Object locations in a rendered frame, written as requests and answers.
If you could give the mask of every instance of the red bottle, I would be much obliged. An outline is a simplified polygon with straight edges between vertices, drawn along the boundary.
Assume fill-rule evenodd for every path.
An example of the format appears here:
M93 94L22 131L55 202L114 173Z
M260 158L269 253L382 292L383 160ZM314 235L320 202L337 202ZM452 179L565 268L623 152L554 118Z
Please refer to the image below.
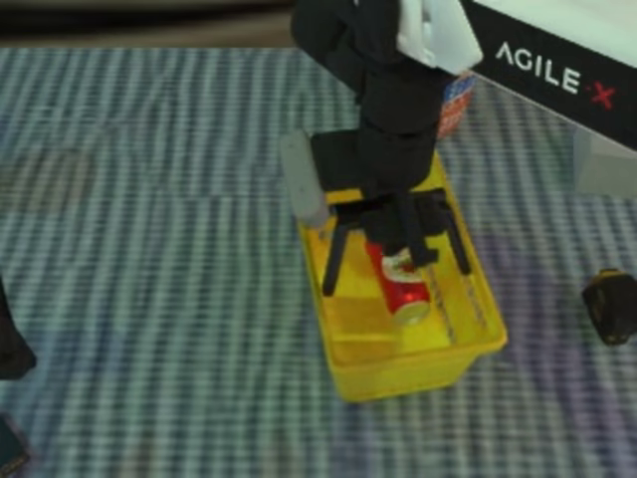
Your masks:
M411 263L409 251L384 256L376 244L367 242L365 247L394 321L407 325L423 320L429 313L431 296Z

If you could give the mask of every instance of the red x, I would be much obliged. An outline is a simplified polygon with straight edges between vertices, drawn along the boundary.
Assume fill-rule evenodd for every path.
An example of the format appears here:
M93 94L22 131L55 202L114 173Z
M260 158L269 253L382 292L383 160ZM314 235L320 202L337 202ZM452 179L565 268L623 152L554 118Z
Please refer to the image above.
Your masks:
M614 88L605 89L601 83L595 82L595 90L597 90L597 96L593 98L592 101L594 103L602 102L604 104L604 107L607 110L612 110L613 104L610 102L610 97L612 97L615 94L615 89Z

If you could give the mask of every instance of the red can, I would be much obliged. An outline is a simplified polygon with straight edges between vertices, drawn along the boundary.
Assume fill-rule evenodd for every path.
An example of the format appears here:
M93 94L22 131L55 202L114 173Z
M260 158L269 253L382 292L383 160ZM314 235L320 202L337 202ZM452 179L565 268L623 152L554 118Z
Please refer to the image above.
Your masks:
M423 320L429 313L431 295L414 268L409 251L385 256L380 246L370 242L366 249L394 321L406 325Z

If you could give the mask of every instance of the can lid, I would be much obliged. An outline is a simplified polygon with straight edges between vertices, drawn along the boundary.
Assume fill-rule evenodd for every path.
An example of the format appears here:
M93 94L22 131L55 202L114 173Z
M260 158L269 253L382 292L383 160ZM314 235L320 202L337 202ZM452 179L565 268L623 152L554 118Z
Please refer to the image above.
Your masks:
M394 313L394 322L399 326L410 326L423 321L430 311L426 301L410 302Z

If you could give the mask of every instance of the yellow bin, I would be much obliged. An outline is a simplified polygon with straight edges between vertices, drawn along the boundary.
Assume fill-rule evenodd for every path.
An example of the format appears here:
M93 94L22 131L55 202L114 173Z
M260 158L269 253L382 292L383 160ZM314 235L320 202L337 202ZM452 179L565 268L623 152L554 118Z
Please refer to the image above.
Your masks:
M476 255L438 155L432 173L417 190L447 190L472 266L462 276L445 235L427 239L440 260L425 272L432 307L419 324L393 323L364 249L362 233L351 233L335 293L326 298L320 284L333 221L321 231L301 227L327 363L338 392L361 402L429 390L456 382L472 362L499 351L507 330ZM329 203L360 198L358 191L332 193Z

